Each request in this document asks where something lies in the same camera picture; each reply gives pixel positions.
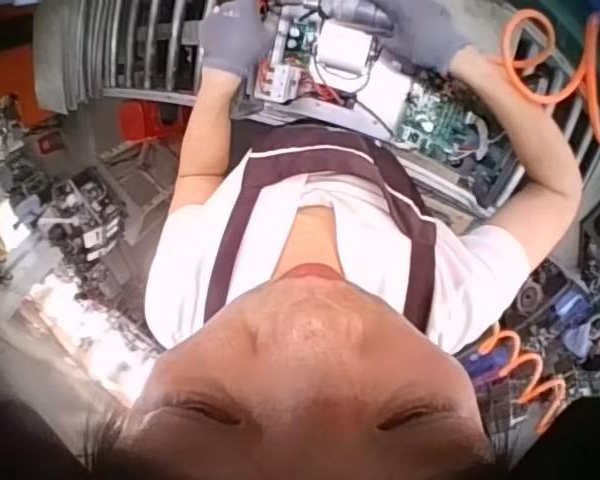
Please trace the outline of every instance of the orange coiled hose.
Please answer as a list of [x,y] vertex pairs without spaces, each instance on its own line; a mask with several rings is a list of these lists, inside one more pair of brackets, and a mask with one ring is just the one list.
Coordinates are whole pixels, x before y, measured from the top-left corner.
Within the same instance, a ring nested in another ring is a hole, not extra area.
[[493,326],[493,335],[489,337],[478,349],[480,355],[487,355],[490,353],[495,346],[498,344],[500,340],[509,339],[512,343],[511,348],[511,360],[509,363],[498,372],[498,376],[500,378],[507,377],[512,371],[514,371],[519,366],[525,363],[533,363],[534,370],[533,375],[531,376],[531,380],[527,385],[527,388],[520,394],[520,397],[517,399],[519,404],[529,403],[538,397],[541,393],[546,392],[549,389],[553,389],[554,396],[551,401],[551,406],[544,414],[540,423],[536,427],[536,432],[539,434],[544,433],[551,422],[553,421],[558,409],[562,405],[562,401],[565,398],[567,386],[562,379],[562,377],[556,377],[553,380],[549,380],[547,382],[543,382],[538,384],[540,381],[540,377],[542,375],[543,362],[542,357],[537,353],[523,353],[520,354],[522,341],[520,340],[520,336],[512,331],[512,330],[502,330],[500,331],[500,325],[495,324]]
[[[521,27],[526,20],[533,20],[539,23],[547,35],[547,45],[545,49],[537,56],[525,60],[514,60],[511,51],[513,34]],[[584,37],[584,53],[573,78],[567,83],[563,90],[552,95],[541,95],[531,91],[520,79],[516,69],[534,68],[545,62],[553,52],[556,46],[556,31],[551,21],[542,13],[526,9],[517,12],[507,23],[502,34],[502,58],[497,59],[502,63],[509,74],[513,85],[529,100],[542,104],[553,104],[561,102],[576,89],[580,89],[587,101],[587,109],[591,127],[596,140],[600,144],[600,100],[598,96],[598,42],[600,39],[600,14],[594,13],[587,21],[587,28]]]

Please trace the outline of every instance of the dark brown apron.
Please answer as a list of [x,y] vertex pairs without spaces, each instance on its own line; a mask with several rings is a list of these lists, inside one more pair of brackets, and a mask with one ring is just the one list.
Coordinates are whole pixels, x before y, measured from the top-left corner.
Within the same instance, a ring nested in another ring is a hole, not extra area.
[[283,128],[255,142],[211,272],[204,321],[227,302],[238,250],[260,191],[295,175],[320,172],[354,175],[382,191],[393,221],[411,240],[411,262],[405,265],[409,284],[403,314],[425,332],[435,277],[436,226],[429,210],[391,152],[359,135],[323,127]]

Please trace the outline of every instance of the hand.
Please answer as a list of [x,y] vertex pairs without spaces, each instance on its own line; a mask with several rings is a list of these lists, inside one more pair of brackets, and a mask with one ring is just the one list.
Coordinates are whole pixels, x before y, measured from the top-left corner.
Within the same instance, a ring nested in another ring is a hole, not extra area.
[[200,25],[203,64],[246,77],[273,46],[275,33],[260,20],[255,0],[224,3]]
[[403,59],[441,75],[469,40],[455,29],[449,11],[435,0],[371,0],[395,19],[393,36],[384,48]]

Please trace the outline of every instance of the red object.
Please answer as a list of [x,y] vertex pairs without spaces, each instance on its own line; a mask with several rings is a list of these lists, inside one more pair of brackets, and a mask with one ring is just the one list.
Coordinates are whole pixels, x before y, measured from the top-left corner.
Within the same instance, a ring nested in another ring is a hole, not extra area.
[[37,143],[41,155],[49,155],[50,153],[64,150],[62,135],[57,130],[38,138]]
[[[165,117],[172,117],[169,123]],[[156,102],[132,100],[118,110],[122,137],[126,141],[146,141],[172,135],[183,135],[185,119],[182,108]]]

